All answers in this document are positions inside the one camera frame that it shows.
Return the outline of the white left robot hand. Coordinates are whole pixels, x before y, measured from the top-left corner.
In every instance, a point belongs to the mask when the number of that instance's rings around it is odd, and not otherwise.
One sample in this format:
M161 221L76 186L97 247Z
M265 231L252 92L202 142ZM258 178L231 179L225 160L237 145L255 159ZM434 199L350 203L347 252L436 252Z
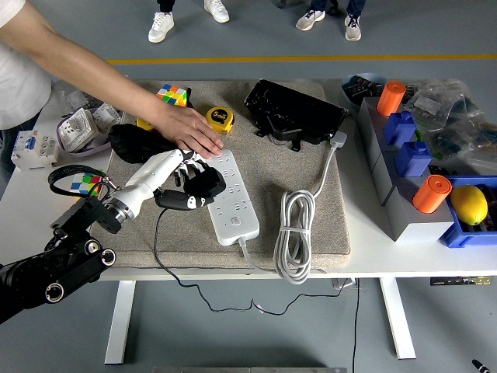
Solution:
M134 219L148 199L159 207L189 211L212 203L225 188L223 176L203 157L172 150L152 156L106 205Z

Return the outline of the person's left hand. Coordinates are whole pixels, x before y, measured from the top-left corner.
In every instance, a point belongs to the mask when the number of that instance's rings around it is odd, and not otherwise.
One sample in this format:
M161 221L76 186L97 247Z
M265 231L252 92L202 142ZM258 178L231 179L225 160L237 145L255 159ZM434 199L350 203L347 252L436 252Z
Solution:
M205 159L219 155L224 147L207 120L194 109L159 101L158 109L147 117L143 114L143 118L179 149L195 151Z

